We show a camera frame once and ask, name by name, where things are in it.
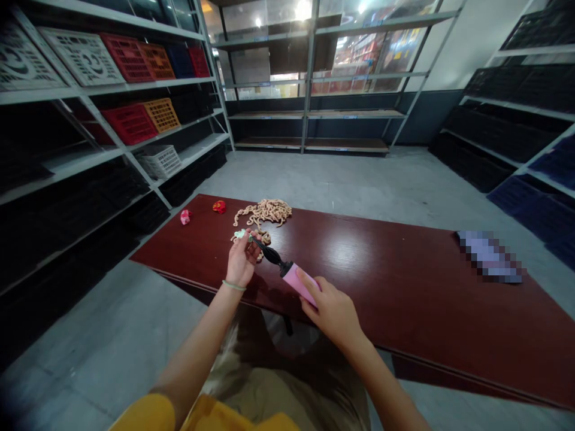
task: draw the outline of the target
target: bracelet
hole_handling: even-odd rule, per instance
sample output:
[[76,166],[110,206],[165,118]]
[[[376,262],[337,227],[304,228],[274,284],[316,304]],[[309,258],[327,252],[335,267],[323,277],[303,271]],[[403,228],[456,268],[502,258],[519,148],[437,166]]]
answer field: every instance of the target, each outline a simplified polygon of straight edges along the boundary
[[239,290],[239,291],[241,291],[241,292],[245,292],[245,291],[246,291],[246,288],[245,288],[245,287],[236,286],[235,284],[228,283],[228,282],[225,281],[225,280],[222,280],[222,283],[224,283],[224,284],[225,284],[226,286],[228,286],[228,287],[231,287],[232,289],[236,289],[236,290]]

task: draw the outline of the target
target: left hand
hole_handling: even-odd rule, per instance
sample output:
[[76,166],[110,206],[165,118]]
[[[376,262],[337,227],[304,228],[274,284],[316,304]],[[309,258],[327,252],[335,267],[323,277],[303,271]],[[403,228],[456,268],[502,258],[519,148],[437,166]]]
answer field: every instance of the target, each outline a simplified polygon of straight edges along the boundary
[[[239,287],[245,287],[252,279],[261,249],[255,242],[248,242],[251,229],[246,229],[243,238],[238,239],[229,251],[228,274],[226,281]],[[261,235],[253,235],[258,241]]]

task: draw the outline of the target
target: dark red wooden table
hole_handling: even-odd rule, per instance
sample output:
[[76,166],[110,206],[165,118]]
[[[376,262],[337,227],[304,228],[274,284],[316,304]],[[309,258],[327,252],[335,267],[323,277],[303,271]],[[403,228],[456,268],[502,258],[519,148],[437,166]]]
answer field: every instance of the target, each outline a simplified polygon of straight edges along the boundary
[[[228,210],[212,210],[219,199]],[[226,275],[234,215],[253,202],[198,195],[133,256],[187,292],[215,292]],[[323,275],[355,304],[374,345],[522,399],[575,409],[575,321],[529,276],[485,283],[448,230],[293,209],[272,247]],[[279,268],[256,267],[243,301],[302,321]]]

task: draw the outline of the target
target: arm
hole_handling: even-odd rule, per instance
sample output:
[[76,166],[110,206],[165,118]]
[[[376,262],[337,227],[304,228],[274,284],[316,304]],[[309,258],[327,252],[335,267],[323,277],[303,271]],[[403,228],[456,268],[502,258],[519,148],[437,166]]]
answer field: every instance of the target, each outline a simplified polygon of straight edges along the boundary
[[298,276],[317,304],[316,309],[300,297],[303,311],[341,350],[358,373],[383,428],[390,431],[431,430],[363,333],[351,298],[324,277],[315,277],[322,288],[320,292],[299,269]]
[[[226,275],[228,283],[244,290],[252,279],[260,252],[255,243],[247,249],[248,238],[249,235],[244,235],[230,249]],[[243,291],[222,283],[197,327],[182,343],[150,390],[150,393],[164,394],[174,406],[175,429],[181,428],[208,378],[242,294]]]

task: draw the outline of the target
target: gray floor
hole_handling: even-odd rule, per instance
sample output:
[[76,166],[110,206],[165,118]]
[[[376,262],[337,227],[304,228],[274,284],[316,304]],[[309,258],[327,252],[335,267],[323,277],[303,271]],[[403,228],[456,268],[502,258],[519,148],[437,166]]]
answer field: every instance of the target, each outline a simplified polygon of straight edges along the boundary
[[[575,316],[575,274],[422,148],[396,148],[386,159],[238,152],[196,192],[248,201],[281,198],[297,208],[444,229],[493,230]],[[122,262],[3,374],[20,423],[38,430],[106,429],[146,393],[203,310],[152,271]],[[575,415],[565,412],[402,384],[435,430],[575,429]],[[373,424],[380,429],[375,417]]]

